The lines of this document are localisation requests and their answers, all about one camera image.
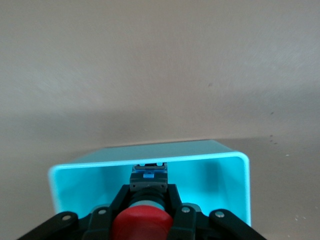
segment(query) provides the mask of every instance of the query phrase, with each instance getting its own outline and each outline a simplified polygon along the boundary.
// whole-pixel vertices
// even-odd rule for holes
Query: open box
[[[251,225],[249,159],[214,140],[109,147],[53,166],[54,209],[83,218],[113,201],[133,165],[151,163],[167,163],[168,183],[177,185],[183,203],[199,205],[207,216],[227,209]]]

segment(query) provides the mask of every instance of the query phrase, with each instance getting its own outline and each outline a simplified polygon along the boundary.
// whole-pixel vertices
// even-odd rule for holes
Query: black plastic bracket
[[[175,212],[167,240],[196,239],[197,212],[190,206],[180,206]]]
[[[78,215],[76,213],[71,211],[60,212],[18,240],[46,240],[63,231],[70,231],[77,225]]]
[[[215,227],[233,235],[237,240],[266,240],[244,221],[226,209],[217,209],[209,214],[209,219]]]
[[[81,240],[108,240],[112,212],[108,207],[99,207],[91,214],[88,230]]]

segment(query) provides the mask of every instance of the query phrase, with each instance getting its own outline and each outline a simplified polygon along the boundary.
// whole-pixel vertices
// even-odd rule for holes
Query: beige wall
[[[0,239],[54,214],[50,166],[191,139],[249,155],[265,237],[319,239],[319,119],[318,0],[2,0]]]

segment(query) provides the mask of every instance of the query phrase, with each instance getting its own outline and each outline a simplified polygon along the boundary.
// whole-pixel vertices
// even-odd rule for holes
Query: blue component
[[[103,148],[53,166],[48,176],[55,211],[83,218],[129,184],[133,165],[154,163],[167,163],[168,183],[177,185],[182,202],[199,205],[207,216],[227,209],[251,225],[249,159],[214,140]]]
[[[147,172],[147,173],[143,174],[143,178],[144,179],[153,179],[153,178],[155,178],[155,174]]]

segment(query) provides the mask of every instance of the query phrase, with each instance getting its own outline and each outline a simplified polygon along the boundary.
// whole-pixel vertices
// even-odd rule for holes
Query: screw
[[[106,212],[107,212],[107,210],[101,209],[100,211],[98,211],[98,214],[99,214],[99,215],[102,215],[102,214],[105,214]]]
[[[223,218],[225,216],[225,214],[222,211],[216,211],[214,213],[218,218]]]
[[[71,218],[70,215],[65,215],[65,216],[62,217],[62,220],[63,220],[63,221],[67,221],[67,220],[69,220],[70,218]]]
[[[181,211],[183,213],[189,213],[190,212],[190,208],[188,208],[187,206],[184,206],[183,208],[181,208]]]

